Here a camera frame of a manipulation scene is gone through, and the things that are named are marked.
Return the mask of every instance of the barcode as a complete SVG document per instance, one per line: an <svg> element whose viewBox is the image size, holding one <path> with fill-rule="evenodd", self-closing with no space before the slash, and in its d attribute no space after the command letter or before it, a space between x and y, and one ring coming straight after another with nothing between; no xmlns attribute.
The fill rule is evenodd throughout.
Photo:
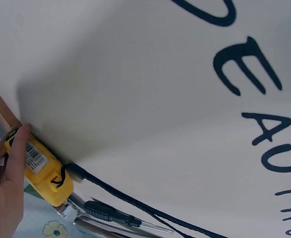
<svg viewBox="0 0 291 238"><path fill-rule="evenodd" d="M26 165L37 174L47 162L48 159L29 142L26 147Z"/></svg>

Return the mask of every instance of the black strap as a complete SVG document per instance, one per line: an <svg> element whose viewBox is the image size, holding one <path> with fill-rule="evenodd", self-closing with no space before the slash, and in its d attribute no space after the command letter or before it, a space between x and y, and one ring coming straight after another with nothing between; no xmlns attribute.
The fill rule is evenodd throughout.
<svg viewBox="0 0 291 238"><path fill-rule="evenodd" d="M80 166L74 164L74 163L69 163L66 165L63 165L62 169L61 169L61 181L51 181L51 183L54 184L58 184L57 187L62 186L62 184L65 181L66 178L66 174L65 174L65 170L68 169L71 172L75 173L76 175L78 175L80 178L82 179L87 179L90 182L100 186L101 188L103 188L105 191L107 191L108 193L110 193L111 195L139 208L140 210L146 212L147 214L149 214L150 216L152 216L153 218L155 218L157 221L159 221L160 223L168 226L169 228L173 229L175 232L177 232L178 234L180 234L181 236L185 237L185 238L194 238L192 236L189 236L181 231L179 231L178 229L176 229L175 227L173 227L172 225L170 225L169 223L165 222L163 219L166 219L172 223L175 223L179 226L188 228L190 230L193 231L197 231L200 232L202 234L205 234L206 236L210 237L210 238L227 238L225 236L219 235L217 233L205 230L201 227L192 225L188 222L182 221L178 218L175 218L169 214L166 214L162 211L159 211L153 207L150 207L149 205L133 198L130 197L129 195L117 190L116 188L110 186L109 184L101 181L100 179L98 179L97 177L93 176L92 174L88 173L87 171L85 171L83 168L81 168Z"/></svg>

